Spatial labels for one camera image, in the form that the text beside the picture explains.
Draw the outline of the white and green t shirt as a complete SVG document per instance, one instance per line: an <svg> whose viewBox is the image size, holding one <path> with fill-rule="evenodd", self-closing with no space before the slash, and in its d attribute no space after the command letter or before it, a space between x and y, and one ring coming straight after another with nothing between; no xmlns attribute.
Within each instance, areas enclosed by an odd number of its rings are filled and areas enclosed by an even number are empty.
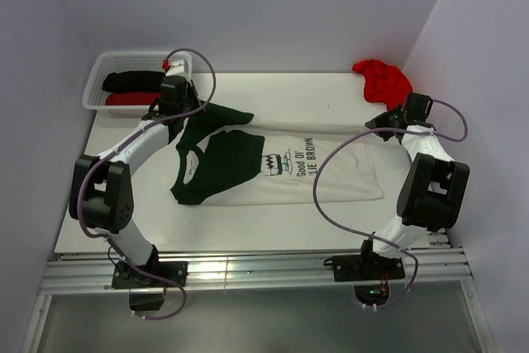
<svg viewBox="0 0 529 353"><path fill-rule="evenodd" d="M281 131L255 123L250 112L210 104L191 116L177 138L179 171L170 192L186 206L324 203L376 200L379 186L369 147L348 145L322 177L322 161L345 136Z"/></svg>

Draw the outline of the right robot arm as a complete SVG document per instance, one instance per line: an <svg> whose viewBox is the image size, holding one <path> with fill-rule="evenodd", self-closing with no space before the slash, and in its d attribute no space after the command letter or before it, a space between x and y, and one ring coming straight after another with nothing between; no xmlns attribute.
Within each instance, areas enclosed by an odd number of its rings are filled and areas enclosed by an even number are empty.
<svg viewBox="0 0 529 353"><path fill-rule="evenodd" d="M366 278L396 266L403 250L428 232L452 228L460 214L470 170L448 155L441 135L427 121L435 102L427 95L410 93L402 106L365 123L384 141L396 137L411 163L398 195L396 216L362 244L357 262Z"/></svg>

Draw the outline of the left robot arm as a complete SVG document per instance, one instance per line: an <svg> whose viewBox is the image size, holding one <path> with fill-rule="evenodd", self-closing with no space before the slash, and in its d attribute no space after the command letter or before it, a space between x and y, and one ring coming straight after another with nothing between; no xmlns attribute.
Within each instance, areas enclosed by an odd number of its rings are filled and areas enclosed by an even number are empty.
<svg viewBox="0 0 529 353"><path fill-rule="evenodd" d="M69 215L85 236L106 240L142 286L158 282L161 266L156 247L133 221L132 176L177 137L186 118L205 106L191 79L166 76L160 97L129 135L99 155L75 161Z"/></svg>

